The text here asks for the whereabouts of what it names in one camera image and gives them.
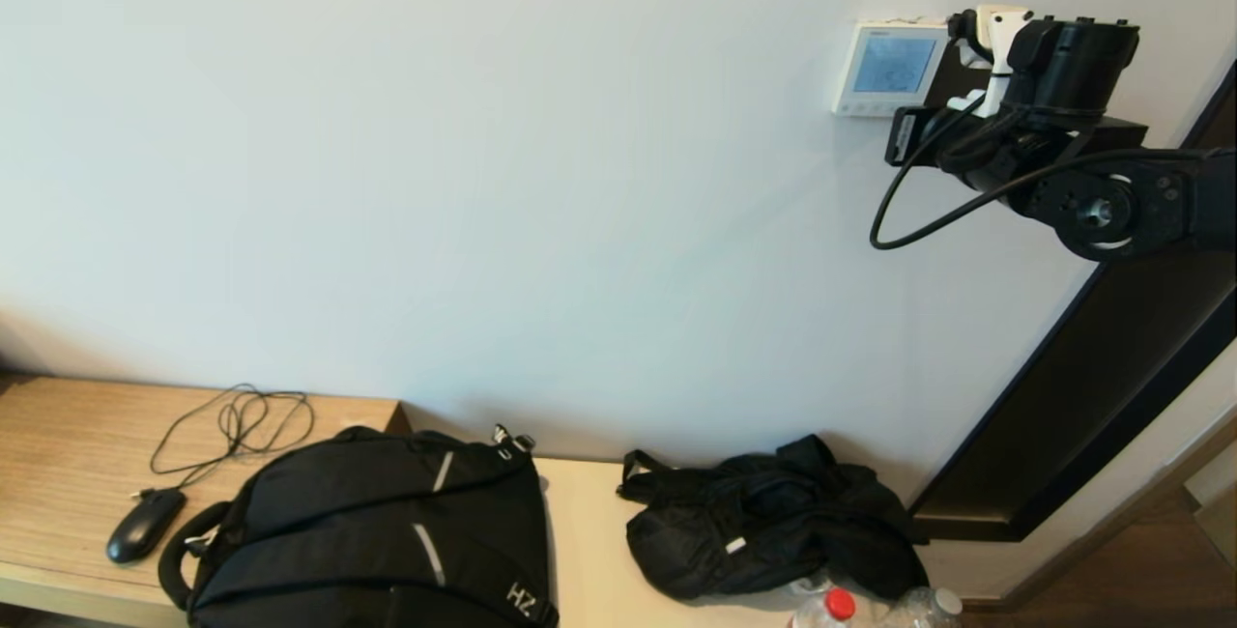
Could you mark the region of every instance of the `black bag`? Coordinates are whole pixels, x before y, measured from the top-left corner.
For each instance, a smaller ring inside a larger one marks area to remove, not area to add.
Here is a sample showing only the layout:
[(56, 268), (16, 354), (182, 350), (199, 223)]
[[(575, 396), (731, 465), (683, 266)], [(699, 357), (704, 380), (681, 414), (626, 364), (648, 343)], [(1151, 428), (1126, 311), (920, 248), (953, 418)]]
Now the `black bag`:
[(533, 443), (495, 441), (350, 426), (186, 524), (160, 583), (197, 628), (554, 628)]
[(762, 592), (826, 564), (888, 600), (928, 586), (912, 546), (927, 540), (898, 497), (813, 435), (716, 469), (669, 469), (637, 450), (618, 494), (648, 506), (627, 523), (627, 545), (644, 579), (678, 600)]

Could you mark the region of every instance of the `bottle cap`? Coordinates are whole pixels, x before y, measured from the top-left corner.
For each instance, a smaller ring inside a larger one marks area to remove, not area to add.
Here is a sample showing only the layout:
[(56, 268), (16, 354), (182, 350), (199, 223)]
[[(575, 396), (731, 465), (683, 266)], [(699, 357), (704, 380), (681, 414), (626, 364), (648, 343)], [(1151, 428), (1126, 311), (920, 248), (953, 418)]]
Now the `bottle cap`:
[(855, 597), (846, 590), (834, 587), (825, 592), (825, 611), (839, 621), (850, 621), (855, 616)]
[(962, 600), (957, 598), (957, 595), (954, 592), (950, 592), (949, 590), (936, 590), (933, 592), (933, 597), (936, 600), (936, 606), (939, 606), (946, 614), (962, 614)]

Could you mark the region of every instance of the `black robotic arm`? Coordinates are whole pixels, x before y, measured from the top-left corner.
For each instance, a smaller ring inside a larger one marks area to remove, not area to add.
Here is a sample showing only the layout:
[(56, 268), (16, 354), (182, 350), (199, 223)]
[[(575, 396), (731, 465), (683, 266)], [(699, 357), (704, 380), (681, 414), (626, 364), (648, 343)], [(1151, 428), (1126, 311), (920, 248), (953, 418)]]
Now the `black robotic arm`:
[[(872, 224), (872, 246), (913, 244), (999, 200), (1054, 227), (1066, 248), (1094, 261), (1179, 241), (1237, 250), (1233, 150), (1142, 148), (1147, 126), (1105, 116), (1138, 47), (1137, 26), (1032, 17), (1008, 6), (952, 17), (964, 63), (992, 68), (990, 85), (944, 109), (898, 110), (886, 162), (901, 169)], [(985, 21), (995, 42), (983, 47), (986, 56), (972, 51)], [(884, 213), (914, 166), (957, 176), (980, 195), (912, 235), (881, 241)]]

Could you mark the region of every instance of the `backpack handle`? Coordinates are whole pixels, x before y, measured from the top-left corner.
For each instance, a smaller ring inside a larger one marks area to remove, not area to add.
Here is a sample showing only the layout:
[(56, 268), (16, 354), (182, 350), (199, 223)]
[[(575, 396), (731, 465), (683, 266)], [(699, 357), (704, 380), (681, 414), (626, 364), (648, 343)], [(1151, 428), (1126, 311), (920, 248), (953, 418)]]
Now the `backpack handle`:
[[(640, 469), (653, 473), (653, 476), (640, 473)], [(627, 452), (627, 456), (622, 457), (622, 482), (618, 483), (615, 493), (628, 501), (647, 503), (653, 498), (653, 493), (659, 487), (656, 475), (664, 475), (673, 471), (674, 469), (648, 456), (643, 450), (632, 450)], [(637, 481), (628, 486), (632, 478), (637, 478)]]
[(167, 593), (167, 598), (176, 605), (176, 608), (184, 611), (189, 603), (189, 585), (184, 582), (184, 575), (181, 574), (181, 561), (184, 560), (184, 554), (189, 553), (187, 541), (194, 537), (204, 537), (207, 532), (218, 527), (230, 508), (230, 502), (223, 502), (199, 512), (197, 517), (186, 522), (184, 527), (181, 527), (181, 530), (177, 530), (163, 546), (163, 553), (158, 558), (158, 583), (163, 587), (163, 593)]

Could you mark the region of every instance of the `backpack buckle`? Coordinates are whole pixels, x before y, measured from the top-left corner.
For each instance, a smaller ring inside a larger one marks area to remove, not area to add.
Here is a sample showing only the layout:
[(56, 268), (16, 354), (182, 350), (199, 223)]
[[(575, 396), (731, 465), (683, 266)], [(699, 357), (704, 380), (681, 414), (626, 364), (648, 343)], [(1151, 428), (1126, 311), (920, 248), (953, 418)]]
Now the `backpack buckle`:
[(186, 549), (189, 549), (189, 555), (193, 558), (202, 558), (202, 554), (207, 553), (207, 549), (214, 543), (216, 535), (219, 535), (218, 527), (202, 537), (189, 537), (184, 540)]
[(512, 438), (511, 433), (503, 425), (494, 426), (494, 444), (500, 445), (511, 440), (511, 444), (516, 446), (517, 450), (522, 452), (531, 452), (533, 448), (537, 446), (537, 440), (529, 438), (529, 435), (518, 435), (518, 438)]

